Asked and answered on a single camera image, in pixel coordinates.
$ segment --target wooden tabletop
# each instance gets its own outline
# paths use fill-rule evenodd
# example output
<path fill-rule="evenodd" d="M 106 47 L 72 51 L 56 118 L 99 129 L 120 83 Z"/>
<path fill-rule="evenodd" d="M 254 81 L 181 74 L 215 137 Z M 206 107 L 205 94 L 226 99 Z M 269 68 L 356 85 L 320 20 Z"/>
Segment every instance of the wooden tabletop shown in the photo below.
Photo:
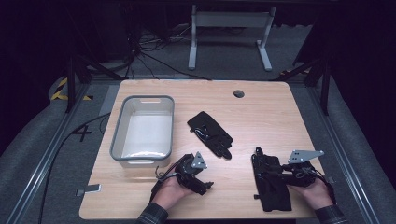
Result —
<path fill-rule="evenodd" d="M 237 98 L 234 91 L 245 96 Z M 314 150 L 288 84 L 257 81 L 126 80 L 120 84 L 89 185 L 79 210 L 85 219 L 138 218 L 156 182 L 155 168 L 123 168 L 109 150 L 122 101 L 131 95 L 169 95 L 175 100 L 171 162 L 199 151 L 208 166 L 196 177 L 214 185 L 203 196 L 193 194 L 169 211 L 170 219 L 314 217 L 304 200 L 290 189 L 290 212 L 263 212 L 250 157 L 256 147 L 286 164 L 294 149 Z M 187 121 L 205 111 L 233 138 L 229 161 L 216 157 Z M 311 160 L 323 173 L 318 159 Z"/>

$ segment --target yellow and black hazard tape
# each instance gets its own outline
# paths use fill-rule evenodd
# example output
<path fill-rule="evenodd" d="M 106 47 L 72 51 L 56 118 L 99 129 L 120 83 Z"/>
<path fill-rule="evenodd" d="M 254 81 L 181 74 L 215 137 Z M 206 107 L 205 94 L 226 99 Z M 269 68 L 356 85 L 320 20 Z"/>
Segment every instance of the yellow and black hazard tape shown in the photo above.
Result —
<path fill-rule="evenodd" d="M 68 100 L 69 97 L 67 95 L 61 95 L 62 90 L 64 89 L 64 85 L 67 83 L 67 77 L 64 77 L 64 79 L 61 80 L 59 83 L 58 87 L 56 88 L 55 93 L 53 93 L 52 97 L 50 98 L 51 100 Z M 82 100 L 93 100 L 93 96 L 91 95 L 86 95 Z"/>

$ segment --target plastic bin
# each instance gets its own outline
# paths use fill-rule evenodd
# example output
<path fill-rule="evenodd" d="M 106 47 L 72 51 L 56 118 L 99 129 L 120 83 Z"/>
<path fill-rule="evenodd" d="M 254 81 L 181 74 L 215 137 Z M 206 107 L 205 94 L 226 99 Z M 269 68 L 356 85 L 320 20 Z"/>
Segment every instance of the plastic bin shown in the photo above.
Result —
<path fill-rule="evenodd" d="M 123 167 L 165 167 L 170 162 L 175 102 L 166 95 L 127 97 L 110 154 Z"/>

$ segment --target person's right hand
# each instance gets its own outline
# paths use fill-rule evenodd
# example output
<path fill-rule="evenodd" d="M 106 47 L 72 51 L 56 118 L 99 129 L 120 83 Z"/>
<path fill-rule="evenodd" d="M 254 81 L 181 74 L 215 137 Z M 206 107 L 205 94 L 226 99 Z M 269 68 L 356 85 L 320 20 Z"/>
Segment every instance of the person's right hand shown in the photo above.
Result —
<path fill-rule="evenodd" d="M 314 210 L 333 205 L 327 186 L 318 178 L 313 184 L 306 188 L 296 186 L 289 187 L 299 192 Z"/>

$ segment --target plaid shirt sleeve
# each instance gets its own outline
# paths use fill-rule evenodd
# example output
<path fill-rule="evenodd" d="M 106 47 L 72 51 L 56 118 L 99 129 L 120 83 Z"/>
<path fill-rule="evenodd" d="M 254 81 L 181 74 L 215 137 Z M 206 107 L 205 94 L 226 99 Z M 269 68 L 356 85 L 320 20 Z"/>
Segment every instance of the plaid shirt sleeve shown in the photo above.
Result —
<path fill-rule="evenodd" d="M 163 224 L 167 218 L 168 213 L 165 209 L 156 203 L 149 203 L 135 224 Z"/>
<path fill-rule="evenodd" d="M 315 211 L 321 224 L 347 224 L 349 221 L 337 205 L 319 208 Z"/>

